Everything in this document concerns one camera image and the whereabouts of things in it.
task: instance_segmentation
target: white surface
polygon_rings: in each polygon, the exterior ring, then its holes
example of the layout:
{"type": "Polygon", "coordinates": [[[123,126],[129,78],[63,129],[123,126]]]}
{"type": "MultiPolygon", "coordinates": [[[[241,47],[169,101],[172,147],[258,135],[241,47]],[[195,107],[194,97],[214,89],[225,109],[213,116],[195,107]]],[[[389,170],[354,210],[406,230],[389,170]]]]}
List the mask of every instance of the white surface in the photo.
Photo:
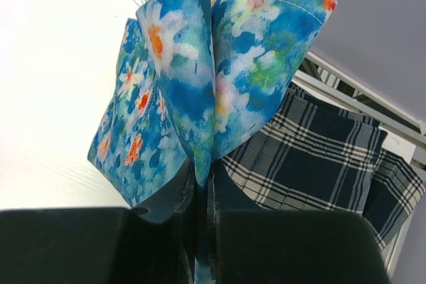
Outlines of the white surface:
{"type": "Polygon", "coordinates": [[[125,206],[86,160],[133,0],[0,0],[0,208],[125,206]]]}
{"type": "Polygon", "coordinates": [[[420,200],[393,274],[393,284],[426,283],[426,197],[420,200]]]}

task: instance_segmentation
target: black object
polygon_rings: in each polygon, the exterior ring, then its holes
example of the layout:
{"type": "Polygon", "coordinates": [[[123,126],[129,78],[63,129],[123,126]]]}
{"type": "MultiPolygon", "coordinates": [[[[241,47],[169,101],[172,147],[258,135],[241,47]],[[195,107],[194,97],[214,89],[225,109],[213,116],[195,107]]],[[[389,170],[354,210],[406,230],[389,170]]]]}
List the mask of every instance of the black object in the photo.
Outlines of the black object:
{"type": "MultiPolygon", "coordinates": [[[[187,160],[131,210],[0,213],[2,283],[192,283],[196,188],[187,160]]],[[[229,178],[208,184],[209,261],[217,284],[388,284],[362,219],[340,212],[269,212],[229,178]]]]}
{"type": "Polygon", "coordinates": [[[191,283],[194,170],[138,207],[0,213],[1,283],[191,283]]]}
{"type": "Polygon", "coordinates": [[[353,213],[263,210],[222,161],[212,166],[208,194],[217,284],[389,284],[371,230],[353,213]]]}

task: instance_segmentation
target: plaid skirt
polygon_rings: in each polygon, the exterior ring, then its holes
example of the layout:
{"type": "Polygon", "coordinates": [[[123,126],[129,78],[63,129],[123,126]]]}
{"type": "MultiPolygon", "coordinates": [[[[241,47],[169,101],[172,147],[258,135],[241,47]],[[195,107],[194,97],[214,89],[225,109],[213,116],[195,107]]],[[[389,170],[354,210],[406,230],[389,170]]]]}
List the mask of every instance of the plaid skirt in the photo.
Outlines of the plaid skirt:
{"type": "Polygon", "coordinates": [[[378,126],[291,84],[275,116],[223,162],[260,207],[357,213],[383,249],[425,185],[402,157],[381,147],[387,133],[378,126]]]}

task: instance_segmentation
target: gray wall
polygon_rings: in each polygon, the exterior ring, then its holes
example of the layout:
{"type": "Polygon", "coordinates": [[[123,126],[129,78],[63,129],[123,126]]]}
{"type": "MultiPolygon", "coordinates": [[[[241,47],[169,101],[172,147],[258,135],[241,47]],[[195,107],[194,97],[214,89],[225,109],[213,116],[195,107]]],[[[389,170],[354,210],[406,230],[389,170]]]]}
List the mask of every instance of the gray wall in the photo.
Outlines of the gray wall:
{"type": "Polygon", "coordinates": [[[312,51],[426,120],[426,0],[338,0],[312,51]]]}

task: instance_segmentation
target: floral fabric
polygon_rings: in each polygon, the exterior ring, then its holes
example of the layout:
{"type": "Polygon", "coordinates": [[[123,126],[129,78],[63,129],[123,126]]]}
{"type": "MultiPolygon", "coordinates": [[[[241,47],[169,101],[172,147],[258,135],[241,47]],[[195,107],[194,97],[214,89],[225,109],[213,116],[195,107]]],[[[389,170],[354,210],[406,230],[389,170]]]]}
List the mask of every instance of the floral fabric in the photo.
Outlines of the floral fabric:
{"type": "MultiPolygon", "coordinates": [[[[89,160],[132,206],[184,159],[206,187],[212,161],[257,133],[335,0],[144,0],[129,19],[114,96],[89,160]]],[[[208,269],[198,268],[197,283],[208,269]]]]}
{"type": "Polygon", "coordinates": [[[89,150],[89,161],[131,206],[177,173],[186,154],[172,127],[139,22],[127,21],[114,96],[89,150]]]}

